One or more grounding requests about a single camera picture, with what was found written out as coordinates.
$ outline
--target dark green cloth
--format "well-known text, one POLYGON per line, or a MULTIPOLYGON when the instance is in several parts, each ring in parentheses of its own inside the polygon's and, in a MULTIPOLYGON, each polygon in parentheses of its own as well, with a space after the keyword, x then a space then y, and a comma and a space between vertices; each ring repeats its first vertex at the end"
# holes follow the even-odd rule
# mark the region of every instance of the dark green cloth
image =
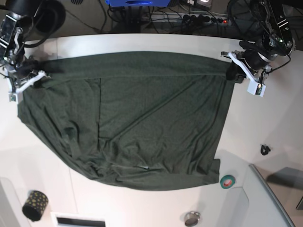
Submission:
POLYGON ((166 52, 47 61, 52 79, 24 92, 18 116, 89 179, 152 191, 217 183, 228 66, 166 52))

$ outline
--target power strip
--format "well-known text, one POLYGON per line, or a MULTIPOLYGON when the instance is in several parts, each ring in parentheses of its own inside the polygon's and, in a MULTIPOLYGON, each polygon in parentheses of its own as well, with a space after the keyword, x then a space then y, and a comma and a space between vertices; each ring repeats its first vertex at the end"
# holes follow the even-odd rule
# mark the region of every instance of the power strip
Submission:
MULTIPOLYGON (((203 25, 211 25, 218 23, 219 26, 227 27, 231 25, 231 22, 227 17, 221 17, 221 16, 211 16, 207 13, 202 14, 188 14, 188 13, 162 13, 162 12, 155 12, 151 15, 152 21, 155 22, 170 22, 170 23, 182 23, 183 17, 185 15, 189 15, 190 17, 193 17, 195 19, 201 20, 201 23, 203 25)), ((143 16, 143 21, 150 21, 149 14, 143 16)))

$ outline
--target small black clip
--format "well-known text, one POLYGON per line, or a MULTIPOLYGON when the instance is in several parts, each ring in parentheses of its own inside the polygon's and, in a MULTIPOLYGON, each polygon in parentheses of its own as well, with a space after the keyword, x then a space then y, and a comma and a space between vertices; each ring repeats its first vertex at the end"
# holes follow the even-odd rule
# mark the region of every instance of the small black clip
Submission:
POLYGON ((270 151, 271 151, 271 149, 268 146, 264 146, 264 145, 261 146, 261 154, 262 155, 264 155, 264 156, 268 155, 270 151))

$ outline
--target white plastic part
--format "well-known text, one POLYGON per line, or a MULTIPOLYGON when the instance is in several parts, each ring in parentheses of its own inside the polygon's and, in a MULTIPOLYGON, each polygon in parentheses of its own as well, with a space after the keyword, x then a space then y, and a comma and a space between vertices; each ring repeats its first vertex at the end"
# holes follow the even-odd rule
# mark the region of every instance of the white plastic part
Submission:
POLYGON ((232 61, 239 65, 241 69, 245 72, 246 77, 250 79, 250 84, 248 85, 247 91, 253 95, 257 95, 260 97, 263 97, 266 85, 265 84, 260 84, 256 81, 255 77, 252 75, 250 70, 246 67, 246 65, 241 62, 240 60, 237 59, 237 56, 235 53, 228 53, 228 56, 232 59, 232 61))
POLYGON ((9 78, 9 101, 15 101, 17 104, 23 101, 23 92, 29 87, 32 86, 35 82, 41 80, 43 77, 46 77, 47 74, 44 71, 39 71, 38 75, 29 79, 22 87, 17 88, 15 92, 12 91, 12 86, 10 84, 9 78))

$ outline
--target metal knob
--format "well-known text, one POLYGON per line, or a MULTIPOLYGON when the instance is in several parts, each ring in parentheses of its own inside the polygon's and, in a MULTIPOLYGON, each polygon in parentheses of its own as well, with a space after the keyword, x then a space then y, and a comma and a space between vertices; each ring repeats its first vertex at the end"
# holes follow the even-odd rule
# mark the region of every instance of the metal knob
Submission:
POLYGON ((192 227, 199 223, 200 213, 196 211, 191 211, 187 213, 184 217, 185 226, 192 227))

